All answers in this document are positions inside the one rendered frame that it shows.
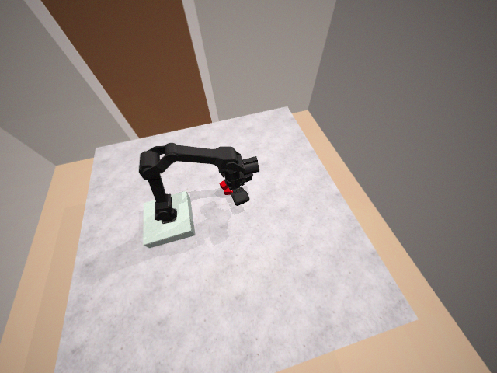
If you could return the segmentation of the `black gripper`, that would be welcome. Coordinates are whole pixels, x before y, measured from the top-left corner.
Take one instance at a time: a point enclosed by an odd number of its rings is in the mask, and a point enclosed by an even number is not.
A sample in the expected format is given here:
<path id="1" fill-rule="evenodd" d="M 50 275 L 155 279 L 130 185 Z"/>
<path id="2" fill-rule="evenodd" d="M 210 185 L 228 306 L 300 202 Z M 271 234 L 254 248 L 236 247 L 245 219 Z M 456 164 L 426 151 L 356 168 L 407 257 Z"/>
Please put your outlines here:
<path id="1" fill-rule="evenodd" d="M 233 201 L 235 202 L 235 205 L 241 205 L 249 201 L 249 196 L 247 192 L 244 190 L 244 188 L 240 187 L 241 186 L 241 176 L 239 176 L 236 180 L 228 180 L 225 177 L 225 174 L 221 174 L 223 178 L 225 178 L 225 183 L 228 186 L 229 190 L 233 190 L 231 193 L 231 196 L 233 198 Z"/>

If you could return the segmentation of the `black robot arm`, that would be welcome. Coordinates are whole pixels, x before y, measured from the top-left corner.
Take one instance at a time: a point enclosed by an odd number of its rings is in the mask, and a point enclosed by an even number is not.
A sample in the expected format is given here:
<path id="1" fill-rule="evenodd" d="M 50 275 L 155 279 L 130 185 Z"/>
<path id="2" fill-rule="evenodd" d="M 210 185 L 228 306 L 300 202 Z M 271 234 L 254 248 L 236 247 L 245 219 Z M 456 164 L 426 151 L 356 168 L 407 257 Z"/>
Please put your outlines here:
<path id="1" fill-rule="evenodd" d="M 160 159 L 160 155 L 163 154 L 165 156 Z M 218 167 L 219 173 L 225 174 L 228 180 L 236 180 L 241 176 L 242 186 L 252 180 L 253 173 L 259 172 L 256 156 L 242 159 L 241 154 L 231 146 L 210 149 L 168 143 L 142 152 L 139 173 L 150 184 L 156 200 L 155 220 L 162 220 L 162 224 L 174 222 L 177 217 L 177 209 L 172 208 L 171 194 L 165 193 L 161 178 L 161 173 L 177 161 L 213 164 Z"/>

